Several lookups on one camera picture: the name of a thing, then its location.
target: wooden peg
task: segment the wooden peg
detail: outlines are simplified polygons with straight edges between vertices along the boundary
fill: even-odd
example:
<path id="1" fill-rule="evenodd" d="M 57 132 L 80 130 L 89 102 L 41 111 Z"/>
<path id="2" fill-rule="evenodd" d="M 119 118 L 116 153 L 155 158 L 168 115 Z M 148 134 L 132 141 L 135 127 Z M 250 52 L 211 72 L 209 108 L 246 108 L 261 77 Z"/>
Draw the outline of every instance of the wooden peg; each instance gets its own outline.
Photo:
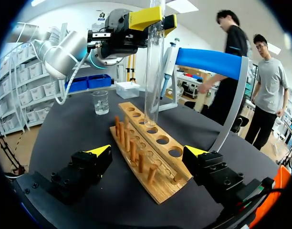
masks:
<path id="1" fill-rule="evenodd" d="M 130 137 L 129 137 L 129 130 L 125 130 L 125 150 L 126 152 L 130 151 Z"/>
<path id="2" fill-rule="evenodd" d="M 129 127 L 129 119 L 127 116 L 125 116 L 125 126 L 124 126 L 125 130 L 128 129 L 128 127 Z"/>
<path id="3" fill-rule="evenodd" d="M 134 139 L 130 139 L 130 160 L 136 161 L 136 142 Z"/>
<path id="4" fill-rule="evenodd" d="M 124 123 L 123 122 L 119 122 L 119 136 L 120 136 L 120 140 L 122 145 L 125 145 L 125 134 L 124 134 Z"/>
<path id="5" fill-rule="evenodd" d="M 138 171 L 143 173 L 144 171 L 144 152 L 140 151 L 138 153 Z"/>
<path id="6" fill-rule="evenodd" d="M 174 185 L 176 185 L 177 183 L 179 183 L 179 181 L 182 179 L 182 176 L 179 174 L 179 173 L 177 173 L 176 175 L 175 175 L 175 177 L 173 178 L 173 180 L 172 180 L 172 183 L 174 184 Z"/>
<path id="7" fill-rule="evenodd" d="M 119 117 L 115 116 L 115 134 L 117 137 L 119 137 Z"/>
<path id="8" fill-rule="evenodd" d="M 148 178 L 147 178 L 147 182 L 149 185 L 151 185 L 152 181 L 154 180 L 156 169 L 157 169 L 157 165 L 155 164 L 152 164 L 149 168 L 149 173 L 148 173 Z"/>

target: black table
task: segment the black table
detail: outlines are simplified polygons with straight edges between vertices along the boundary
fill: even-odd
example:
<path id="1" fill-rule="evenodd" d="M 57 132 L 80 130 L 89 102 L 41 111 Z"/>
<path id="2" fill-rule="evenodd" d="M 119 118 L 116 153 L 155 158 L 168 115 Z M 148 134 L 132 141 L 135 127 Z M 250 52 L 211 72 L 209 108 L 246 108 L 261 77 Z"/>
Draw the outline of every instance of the black table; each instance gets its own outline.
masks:
<path id="1" fill-rule="evenodd" d="M 144 95 L 129 99 L 141 111 Z M 98 221 L 133 226 L 203 228 L 215 221 L 222 210 L 204 187 L 191 179 L 180 191 L 158 205 L 144 190 L 121 155 L 109 127 L 114 117 L 123 115 L 118 104 L 125 102 L 115 91 L 109 92 L 110 112 L 98 116 L 90 94 L 77 94 L 62 106 L 55 103 L 43 123 L 33 148 L 30 172 L 50 179 L 51 172 L 65 167 L 71 154 L 110 144 L 113 162 L 97 186 L 71 206 L 76 212 Z M 180 144 L 208 150 L 222 126 L 191 109 L 177 108 L 159 113 L 158 124 Z M 224 161 L 236 172 L 244 173 L 245 183 L 253 178 L 273 178 L 278 166 L 244 139 L 230 133 L 220 150 Z"/>

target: gray t-shirt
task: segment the gray t-shirt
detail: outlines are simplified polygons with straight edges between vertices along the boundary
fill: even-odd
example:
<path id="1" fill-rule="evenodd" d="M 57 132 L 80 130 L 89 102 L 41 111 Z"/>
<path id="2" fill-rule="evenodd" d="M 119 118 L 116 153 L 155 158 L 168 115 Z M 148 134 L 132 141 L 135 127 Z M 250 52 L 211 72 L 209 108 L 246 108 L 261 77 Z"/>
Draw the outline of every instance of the gray t-shirt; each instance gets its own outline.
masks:
<path id="1" fill-rule="evenodd" d="M 255 98 L 255 105 L 263 111 L 276 114 L 282 108 L 283 88 L 289 88 L 282 63 L 274 58 L 259 62 L 256 80 L 261 88 Z"/>

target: water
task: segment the water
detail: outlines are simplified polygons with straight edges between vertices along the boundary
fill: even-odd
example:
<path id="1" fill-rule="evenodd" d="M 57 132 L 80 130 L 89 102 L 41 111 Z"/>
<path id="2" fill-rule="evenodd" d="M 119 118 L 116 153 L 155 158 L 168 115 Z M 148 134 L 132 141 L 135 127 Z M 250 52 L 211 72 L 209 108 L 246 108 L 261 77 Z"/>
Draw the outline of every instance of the water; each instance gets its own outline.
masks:
<path id="1" fill-rule="evenodd" d="M 109 112 L 108 100 L 99 100 L 95 105 L 95 112 L 98 115 L 105 115 Z"/>

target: glasses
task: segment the glasses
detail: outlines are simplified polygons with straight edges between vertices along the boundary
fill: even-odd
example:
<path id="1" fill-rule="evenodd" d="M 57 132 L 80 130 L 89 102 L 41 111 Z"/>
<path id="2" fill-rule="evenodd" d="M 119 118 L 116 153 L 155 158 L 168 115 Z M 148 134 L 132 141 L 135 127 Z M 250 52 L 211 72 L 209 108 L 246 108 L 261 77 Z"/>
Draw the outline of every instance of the glasses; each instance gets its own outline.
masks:
<path id="1" fill-rule="evenodd" d="M 259 46 L 256 46 L 256 48 L 255 49 L 261 49 L 262 47 L 264 47 L 264 45 L 259 45 Z"/>

